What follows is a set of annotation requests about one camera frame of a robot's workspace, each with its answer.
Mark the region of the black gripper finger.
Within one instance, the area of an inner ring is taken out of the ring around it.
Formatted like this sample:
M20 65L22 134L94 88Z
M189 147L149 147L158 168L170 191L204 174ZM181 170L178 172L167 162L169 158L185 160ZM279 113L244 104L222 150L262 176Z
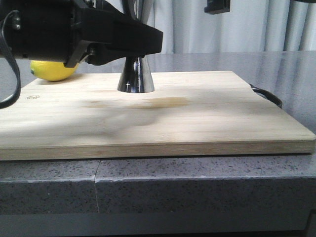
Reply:
M83 10L82 39L94 53L85 61L100 66L123 57L161 52L163 32L113 7Z

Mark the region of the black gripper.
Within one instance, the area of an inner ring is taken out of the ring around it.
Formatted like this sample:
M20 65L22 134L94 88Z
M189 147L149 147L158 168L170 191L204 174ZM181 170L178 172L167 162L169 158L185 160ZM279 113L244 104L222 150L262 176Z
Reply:
M11 0L9 48L14 58L63 62L66 67L89 56L84 14L89 0Z
M208 14L221 14L230 12L230 0L207 0L204 12Z

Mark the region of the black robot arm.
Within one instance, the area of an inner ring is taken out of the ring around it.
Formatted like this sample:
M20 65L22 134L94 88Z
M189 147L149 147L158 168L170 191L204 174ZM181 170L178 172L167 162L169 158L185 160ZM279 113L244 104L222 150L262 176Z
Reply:
M3 0L0 30L15 58L104 65L159 53L163 33L105 0Z

